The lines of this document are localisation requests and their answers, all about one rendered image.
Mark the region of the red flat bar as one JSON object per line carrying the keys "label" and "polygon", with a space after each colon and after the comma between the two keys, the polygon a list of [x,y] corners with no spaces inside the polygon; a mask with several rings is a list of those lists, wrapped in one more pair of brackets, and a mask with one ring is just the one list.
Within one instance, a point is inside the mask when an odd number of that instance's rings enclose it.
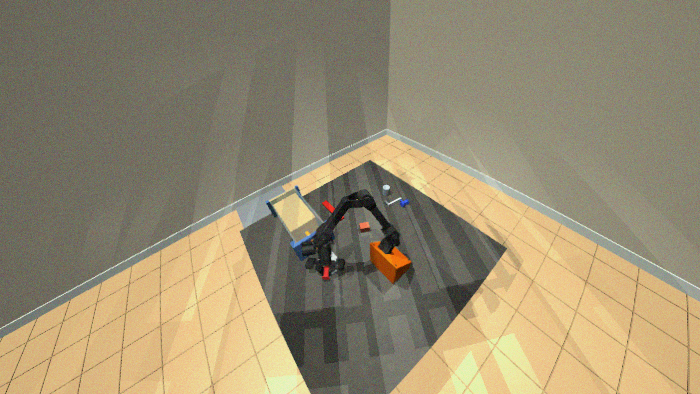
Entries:
{"label": "red flat bar", "polygon": [[[334,208],[331,204],[329,204],[327,201],[324,201],[324,202],[322,203],[322,205],[323,205],[325,208],[327,208],[331,213],[335,210],[335,208]],[[344,219],[344,216],[341,218],[341,220],[343,220],[343,219]],[[340,220],[340,221],[341,221],[341,220]]]}

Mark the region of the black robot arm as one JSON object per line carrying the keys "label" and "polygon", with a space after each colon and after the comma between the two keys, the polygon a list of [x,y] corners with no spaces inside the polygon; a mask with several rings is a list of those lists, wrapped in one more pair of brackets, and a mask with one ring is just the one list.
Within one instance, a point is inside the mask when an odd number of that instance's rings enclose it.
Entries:
{"label": "black robot arm", "polygon": [[316,233],[312,237],[312,240],[302,242],[302,256],[316,254],[317,248],[317,254],[327,255],[330,252],[331,257],[332,253],[330,245],[333,245],[334,242],[333,239],[330,238],[333,234],[334,228],[349,208],[361,207],[365,207],[367,210],[369,210],[383,227],[381,231],[383,232],[385,238],[382,240],[380,245],[378,245],[378,247],[384,252],[384,254],[391,254],[394,246],[398,246],[400,244],[400,234],[396,231],[396,228],[386,220],[386,218],[377,208],[373,196],[366,189],[362,189],[358,192],[354,192],[343,197],[328,220],[316,229]]}

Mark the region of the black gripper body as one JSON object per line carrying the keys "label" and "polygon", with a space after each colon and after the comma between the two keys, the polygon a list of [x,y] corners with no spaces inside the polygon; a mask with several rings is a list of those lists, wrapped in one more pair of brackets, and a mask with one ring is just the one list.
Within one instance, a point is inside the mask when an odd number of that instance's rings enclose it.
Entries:
{"label": "black gripper body", "polygon": [[337,271],[343,271],[344,266],[345,266],[345,260],[344,259],[337,259],[336,262],[335,260],[331,260],[330,257],[330,252],[327,255],[320,255],[318,254],[318,257],[320,261],[316,261],[316,258],[308,258],[305,267],[306,269],[312,269],[314,265],[316,265],[316,268],[320,268],[322,266],[327,266],[329,269],[335,269]]}

